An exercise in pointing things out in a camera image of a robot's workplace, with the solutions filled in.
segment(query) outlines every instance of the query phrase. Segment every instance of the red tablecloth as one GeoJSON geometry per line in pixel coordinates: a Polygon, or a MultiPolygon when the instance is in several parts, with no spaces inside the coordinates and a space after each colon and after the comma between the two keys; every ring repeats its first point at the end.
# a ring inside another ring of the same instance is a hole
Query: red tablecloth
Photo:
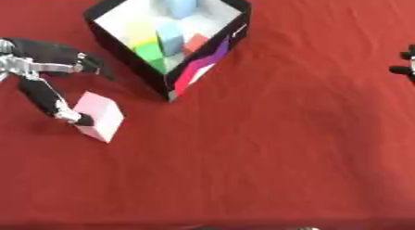
{"type": "Polygon", "coordinates": [[[249,38],[173,104],[94,41],[81,13],[97,1],[0,0],[0,36],[114,68],[116,83],[52,79],[71,104],[88,90],[126,116],[107,145],[0,83],[1,224],[415,219],[415,87],[387,70],[415,42],[415,0],[250,0],[249,38]]]}

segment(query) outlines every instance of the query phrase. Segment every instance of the light blue cube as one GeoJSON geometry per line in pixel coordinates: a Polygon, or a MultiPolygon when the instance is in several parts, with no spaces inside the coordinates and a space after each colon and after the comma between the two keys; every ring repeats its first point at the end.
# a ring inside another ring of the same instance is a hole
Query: light blue cube
{"type": "Polygon", "coordinates": [[[165,57],[174,56],[182,52],[184,38],[182,29],[175,22],[162,25],[157,29],[158,42],[165,57]]]}
{"type": "Polygon", "coordinates": [[[197,0],[165,0],[166,7],[175,19],[191,16],[197,7],[197,0]]]}

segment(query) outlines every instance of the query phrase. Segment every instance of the robotic hand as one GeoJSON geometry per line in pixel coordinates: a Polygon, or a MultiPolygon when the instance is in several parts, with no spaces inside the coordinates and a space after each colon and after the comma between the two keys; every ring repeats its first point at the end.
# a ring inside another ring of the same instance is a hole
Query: robotic hand
{"type": "Polygon", "coordinates": [[[402,52],[400,56],[409,61],[409,66],[391,66],[389,70],[396,74],[407,75],[411,81],[415,82],[415,45],[410,45],[409,51],[402,52]]]}
{"type": "Polygon", "coordinates": [[[0,38],[0,82],[9,74],[14,74],[19,77],[19,90],[46,115],[75,125],[94,126],[91,116],[72,110],[60,93],[40,76],[62,76],[76,72],[114,79],[99,58],[68,45],[0,38]]]}

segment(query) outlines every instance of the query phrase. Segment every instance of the box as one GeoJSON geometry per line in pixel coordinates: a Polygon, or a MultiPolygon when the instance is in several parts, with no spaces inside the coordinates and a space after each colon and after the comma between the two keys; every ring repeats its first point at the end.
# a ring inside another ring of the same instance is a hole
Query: box
{"type": "Polygon", "coordinates": [[[191,16],[175,19],[163,0],[103,0],[85,11],[84,17],[101,46],[172,101],[247,36],[251,6],[246,0],[197,0],[191,16]],[[208,40],[189,56],[165,57],[163,73],[128,46],[125,25],[143,19],[151,21],[155,29],[177,23],[185,42],[198,33],[208,40]]]}

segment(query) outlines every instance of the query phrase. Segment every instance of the foam block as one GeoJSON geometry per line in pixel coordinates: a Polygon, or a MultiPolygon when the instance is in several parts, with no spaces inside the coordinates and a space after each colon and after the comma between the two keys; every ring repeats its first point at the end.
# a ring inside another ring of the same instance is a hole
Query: foam block
{"type": "Polygon", "coordinates": [[[135,47],[134,51],[139,57],[147,61],[153,68],[163,74],[166,73],[164,57],[158,43],[140,45],[135,47]]]}
{"type": "Polygon", "coordinates": [[[175,19],[184,19],[195,13],[197,0],[164,0],[175,19]]]}
{"type": "Polygon", "coordinates": [[[197,49],[199,49],[202,45],[204,45],[208,41],[207,37],[197,33],[188,43],[183,46],[183,53],[186,56],[190,56],[193,54],[197,49]]]}
{"type": "Polygon", "coordinates": [[[77,128],[83,134],[106,143],[112,140],[124,120],[124,116],[113,100],[90,92],[83,94],[74,110],[91,115],[95,122],[94,127],[77,126],[77,128]]]}
{"type": "Polygon", "coordinates": [[[157,43],[156,29],[147,20],[129,23],[125,28],[124,38],[127,38],[130,49],[140,45],[157,43]]]}
{"type": "Polygon", "coordinates": [[[164,24],[157,29],[157,36],[164,56],[170,57],[182,52],[184,38],[177,23],[164,24]]]}

